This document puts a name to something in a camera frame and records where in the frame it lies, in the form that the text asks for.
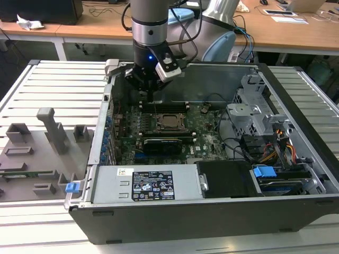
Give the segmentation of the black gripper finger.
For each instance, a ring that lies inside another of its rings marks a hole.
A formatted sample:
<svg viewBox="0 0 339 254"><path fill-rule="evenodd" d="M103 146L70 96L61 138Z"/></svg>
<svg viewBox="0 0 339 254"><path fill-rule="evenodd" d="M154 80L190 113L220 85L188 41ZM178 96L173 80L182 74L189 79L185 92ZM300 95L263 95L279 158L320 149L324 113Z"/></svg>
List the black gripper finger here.
<svg viewBox="0 0 339 254"><path fill-rule="evenodd" d="M163 81L161 81L161 80L155 80L154 82L153 82L153 101L154 101L154 99L155 99L155 97L156 97L156 94L159 92L159 91L161 91L161 90L163 90L167 85L169 85L170 84L170 81L168 81L168 82L163 82Z"/></svg>
<svg viewBox="0 0 339 254"><path fill-rule="evenodd" d="M148 68L133 66L124 73L125 80L137 91L147 94L147 101L154 101L154 72Z"/></svg>

